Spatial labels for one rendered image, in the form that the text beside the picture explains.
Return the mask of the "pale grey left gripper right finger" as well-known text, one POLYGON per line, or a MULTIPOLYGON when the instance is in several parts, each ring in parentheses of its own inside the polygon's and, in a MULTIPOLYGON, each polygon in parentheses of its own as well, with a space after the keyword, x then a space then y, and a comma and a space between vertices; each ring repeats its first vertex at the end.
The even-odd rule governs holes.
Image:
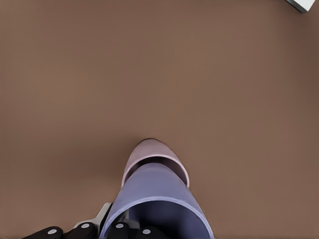
POLYGON ((162 231, 148 211, 112 209, 107 217, 107 239, 162 239, 162 231))

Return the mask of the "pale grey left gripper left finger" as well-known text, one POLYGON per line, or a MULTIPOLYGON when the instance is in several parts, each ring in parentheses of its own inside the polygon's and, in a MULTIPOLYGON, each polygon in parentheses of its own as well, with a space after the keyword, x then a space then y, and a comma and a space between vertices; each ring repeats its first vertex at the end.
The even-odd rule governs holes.
POLYGON ((95 218, 78 222, 68 232, 58 226, 50 226, 21 239, 98 239, 111 206, 112 203, 105 203, 95 218))

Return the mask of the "purple cup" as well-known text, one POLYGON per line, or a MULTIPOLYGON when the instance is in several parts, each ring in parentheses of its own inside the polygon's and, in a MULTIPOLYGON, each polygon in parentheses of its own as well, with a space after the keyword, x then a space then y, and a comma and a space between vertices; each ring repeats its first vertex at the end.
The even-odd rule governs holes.
POLYGON ((122 214, 141 227, 157 227, 172 239, 213 239, 202 209, 184 182, 168 167, 147 163, 124 183, 115 198, 100 239, 122 214))

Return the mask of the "pink cup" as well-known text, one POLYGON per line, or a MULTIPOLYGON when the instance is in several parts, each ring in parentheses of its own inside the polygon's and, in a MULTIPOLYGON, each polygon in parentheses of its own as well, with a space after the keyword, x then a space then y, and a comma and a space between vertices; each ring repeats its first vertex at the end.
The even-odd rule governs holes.
POLYGON ((189 175, 179 157, 169 146, 156 138, 143 139, 135 146, 127 160, 122 185, 139 167, 147 163, 159 163, 168 167, 189 187, 189 175))

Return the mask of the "silver frame post foot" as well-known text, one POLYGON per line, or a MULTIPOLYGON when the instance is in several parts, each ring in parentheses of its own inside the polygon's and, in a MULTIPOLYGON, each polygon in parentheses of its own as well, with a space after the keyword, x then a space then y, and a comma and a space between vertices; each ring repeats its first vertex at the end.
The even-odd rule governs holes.
POLYGON ((286 0, 301 13, 307 13, 316 0, 286 0))

